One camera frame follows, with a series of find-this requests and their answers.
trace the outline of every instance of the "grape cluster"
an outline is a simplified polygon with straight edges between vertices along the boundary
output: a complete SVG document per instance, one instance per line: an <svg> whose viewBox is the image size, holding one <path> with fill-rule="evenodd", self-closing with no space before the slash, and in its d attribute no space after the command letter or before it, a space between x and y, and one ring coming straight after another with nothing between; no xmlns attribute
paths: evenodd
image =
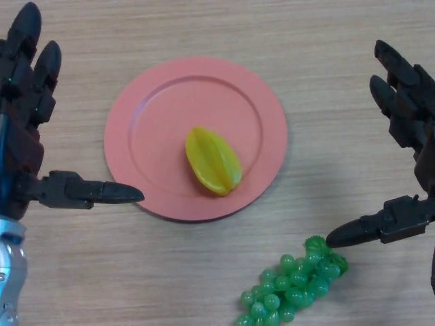
<svg viewBox="0 0 435 326"><path fill-rule="evenodd" d="M296 312L324 297L334 280L349 266L343 256L332 251L321 236L305 241L305 257L285 254L277 270L264 270L261 282L241 295L247 309L236 326L279 326L293 321Z"/></svg>

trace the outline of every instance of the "grape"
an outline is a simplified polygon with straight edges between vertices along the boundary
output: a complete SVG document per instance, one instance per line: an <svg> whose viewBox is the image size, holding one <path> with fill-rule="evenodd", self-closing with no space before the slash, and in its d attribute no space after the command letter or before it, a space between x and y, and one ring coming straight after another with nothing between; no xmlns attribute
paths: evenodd
<svg viewBox="0 0 435 326"><path fill-rule="evenodd" d="M262 295L268 295L275 292L274 282L263 282L260 284L260 291Z"/></svg>
<svg viewBox="0 0 435 326"><path fill-rule="evenodd" d="M304 295L302 291L298 289L290 289L285 292L285 298L288 303L297 308L301 307L304 303Z"/></svg>
<svg viewBox="0 0 435 326"><path fill-rule="evenodd" d="M282 274L289 274L296 267L295 261L292 255L282 255L279 261L279 268Z"/></svg>
<svg viewBox="0 0 435 326"><path fill-rule="evenodd" d="M275 279L275 288L277 291L286 291L290 287L290 279L286 276L279 275Z"/></svg>
<svg viewBox="0 0 435 326"><path fill-rule="evenodd" d="M338 253L331 254L329 256L329 260L331 263L336 264L340 268L340 276L346 273L349 269L349 264L347 263L347 260L343 256L340 256Z"/></svg>
<svg viewBox="0 0 435 326"><path fill-rule="evenodd" d="M240 296L240 301L242 305L244 305L248 309L252 307L255 300L255 295L251 291L244 291Z"/></svg>
<svg viewBox="0 0 435 326"><path fill-rule="evenodd" d="M314 302L313 294L304 291L304 292L302 292L302 300L301 300L301 303L300 303L298 308L300 308L300 309L308 308L309 306L311 306L313 304L313 302Z"/></svg>
<svg viewBox="0 0 435 326"><path fill-rule="evenodd" d="M301 272L308 274L314 270L315 265L310 263L308 259L299 257L295 262L297 269Z"/></svg>
<svg viewBox="0 0 435 326"><path fill-rule="evenodd" d="M305 259L311 264L311 265L317 265L319 261L323 259L323 255L321 253L318 253L316 251L308 252L305 256Z"/></svg>
<svg viewBox="0 0 435 326"><path fill-rule="evenodd" d="M263 319L267 316L267 309L261 302L256 302L251 308L251 316L254 319Z"/></svg>
<svg viewBox="0 0 435 326"><path fill-rule="evenodd" d="M264 306L269 311L276 311L279 308L280 300L275 294L269 294L264 298Z"/></svg>
<svg viewBox="0 0 435 326"><path fill-rule="evenodd" d="M262 282L273 282L277 277L277 273L274 270L264 270L261 274Z"/></svg>
<svg viewBox="0 0 435 326"><path fill-rule="evenodd" d="M264 319L264 326L279 326L278 312L272 312Z"/></svg>
<svg viewBox="0 0 435 326"><path fill-rule="evenodd" d="M322 260L319 263L317 269L320 276L324 276L325 278L331 278L333 280L338 278L341 273L338 265L325 260Z"/></svg>
<svg viewBox="0 0 435 326"><path fill-rule="evenodd" d="M308 282L308 276L300 271L292 273L290 275L290 283L295 287L302 288Z"/></svg>
<svg viewBox="0 0 435 326"><path fill-rule="evenodd" d="M329 292L330 283L322 278L314 278L308 284L308 291L310 291L315 297L324 297Z"/></svg>
<svg viewBox="0 0 435 326"><path fill-rule="evenodd" d="M235 326L254 326L254 320L248 314L242 314L236 320Z"/></svg>
<svg viewBox="0 0 435 326"><path fill-rule="evenodd" d="M293 308L290 304L286 303L279 307L279 319L283 323L290 323L294 320L294 315L296 313L296 309Z"/></svg>
<svg viewBox="0 0 435 326"><path fill-rule="evenodd" d="M262 296L261 287L259 285L252 287L251 292L255 296L255 298L259 298Z"/></svg>

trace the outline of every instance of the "metal robot arm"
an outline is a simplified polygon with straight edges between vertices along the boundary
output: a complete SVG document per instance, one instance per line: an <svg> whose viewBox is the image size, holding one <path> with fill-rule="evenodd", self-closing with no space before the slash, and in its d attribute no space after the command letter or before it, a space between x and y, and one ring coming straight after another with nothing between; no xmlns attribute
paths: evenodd
<svg viewBox="0 0 435 326"><path fill-rule="evenodd" d="M332 231L330 247L348 247L380 240L389 243L425 233L435 221L435 81L420 65L411 66L395 49L378 40L375 57L387 70L387 81L370 79L370 91L384 116L389 133L401 148L414 150L414 174L428 194L399 197L384 203L381 211L360 217ZM431 285L435 293L435 252Z"/></svg>
<svg viewBox="0 0 435 326"><path fill-rule="evenodd" d="M0 39L0 326L18 326L18 299L27 277L19 222L29 202L57 209L91 209L94 203L144 200L142 192L114 182L85 181L77 173L37 175L44 158L38 127L50 121L61 51L51 41L31 63L41 33L41 13L27 3Z"/></svg>

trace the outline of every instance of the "wooden table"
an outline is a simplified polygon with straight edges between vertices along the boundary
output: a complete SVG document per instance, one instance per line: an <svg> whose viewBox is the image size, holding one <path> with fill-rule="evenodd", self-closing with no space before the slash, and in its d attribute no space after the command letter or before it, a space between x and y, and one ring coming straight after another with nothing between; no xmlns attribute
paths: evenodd
<svg viewBox="0 0 435 326"><path fill-rule="evenodd" d="M0 1L4 36L26 1ZM63 68L57 106L41 127L41 175L74 170L111 179L105 120L140 72L190 55L233 60L259 74L287 113L291 143L273 185L213 223L184 225L133 205L61 211L32 204L22 220L29 277L23 325L220 326L240 293L283 253L422 195L412 151L388 134L368 89L385 77L377 39L435 74L433 0L39 0L39 50L55 39ZM294 325L433 325L434 228L389 245L342 249L349 273Z"/></svg>

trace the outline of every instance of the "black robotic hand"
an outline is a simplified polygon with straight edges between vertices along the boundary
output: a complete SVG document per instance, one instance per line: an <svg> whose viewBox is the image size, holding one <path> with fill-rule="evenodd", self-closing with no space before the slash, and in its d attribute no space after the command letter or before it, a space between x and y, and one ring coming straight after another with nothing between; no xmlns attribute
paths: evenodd
<svg viewBox="0 0 435 326"><path fill-rule="evenodd" d="M0 40L0 215L19 220L31 200L65 209L142 201L142 192L129 185L84 181L74 172L37 178L44 158L38 127L50 121L56 104L53 91L62 57L51 41L31 68L41 23L38 7L29 2Z"/></svg>
<svg viewBox="0 0 435 326"><path fill-rule="evenodd" d="M388 200L374 215L360 217L332 231L330 247L348 247L380 240L389 243L425 233L435 221L435 81L420 66L411 66L395 49L378 40L375 57L387 70L387 81L370 79L370 91L384 116L389 133L402 148L414 150L414 174L428 198ZM432 261L435 293L435 252Z"/></svg>

